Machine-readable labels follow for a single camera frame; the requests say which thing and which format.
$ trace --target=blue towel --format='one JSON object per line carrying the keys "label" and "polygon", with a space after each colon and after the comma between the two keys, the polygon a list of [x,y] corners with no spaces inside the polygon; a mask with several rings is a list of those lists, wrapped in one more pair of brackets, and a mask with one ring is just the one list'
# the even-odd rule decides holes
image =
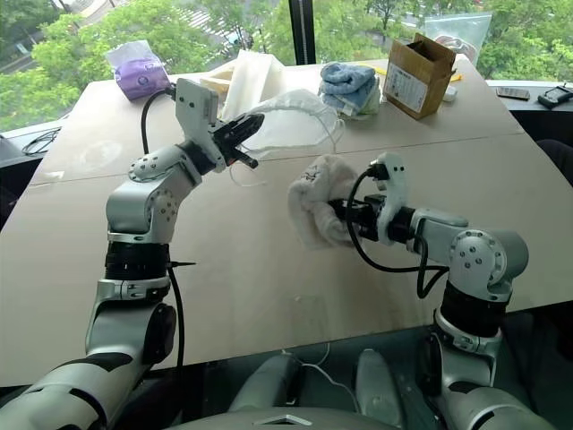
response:
{"label": "blue towel", "polygon": [[322,67],[321,91],[325,94],[355,92],[375,75],[374,69],[365,65],[330,63]]}
{"label": "blue towel", "polygon": [[327,64],[321,76],[322,101],[347,116],[359,115],[378,85],[374,69],[363,65]]}

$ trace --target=purple package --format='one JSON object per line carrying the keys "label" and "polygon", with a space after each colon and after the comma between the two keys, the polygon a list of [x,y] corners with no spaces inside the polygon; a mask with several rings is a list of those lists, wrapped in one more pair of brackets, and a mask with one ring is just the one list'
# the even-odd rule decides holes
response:
{"label": "purple package", "polygon": [[129,100],[149,96],[169,86],[169,78],[158,58],[123,63],[115,69],[115,81]]}
{"label": "purple package", "polygon": [[106,59],[114,68],[117,85],[129,100],[149,96],[169,86],[165,68],[147,40],[124,43],[106,52]]}

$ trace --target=table surface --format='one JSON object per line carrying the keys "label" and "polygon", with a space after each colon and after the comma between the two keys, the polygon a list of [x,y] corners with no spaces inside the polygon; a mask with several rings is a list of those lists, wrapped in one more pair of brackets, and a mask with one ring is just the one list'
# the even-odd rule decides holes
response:
{"label": "table surface", "polygon": [[[416,122],[383,104],[369,125],[347,128],[338,152],[362,171],[393,148],[408,169],[410,206],[522,235],[530,262],[515,280],[509,310],[571,300],[573,190],[473,67],[465,62],[458,70],[464,80],[451,106]],[[312,87],[318,66],[287,68],[284,79],[286,86]],[[110,82],[89,86],[2,232],[0,386],[33,382],[84,354],[107,247],[105,203],[141,151],[141,104],[116,93]],[[108,108],[95,109],[90,99]],[[176,143],[182,136],[172,105],[165,100],[152,111],[150,146]],[[86,148],[94,152],[87,156]],[[171,254],[198,263],[177,273],[187,364],[431,322],[443,281],[421,301],[415,274],[375,271],[350,249],[303,247],[286,194],[313,159],[263,161],[256,171],[267,181],[262,186],[239,187],[227,172],[209,174],[182,204]],[[50,169],[64,173],[46,176]],[[234,173],[239,182],[251,179],[247,170]],[[374,191],[373,184],[363,187]],[[367,249],[387,265],[417,262],[401,245]],[[172,366],[174,355],[161,366]]]}

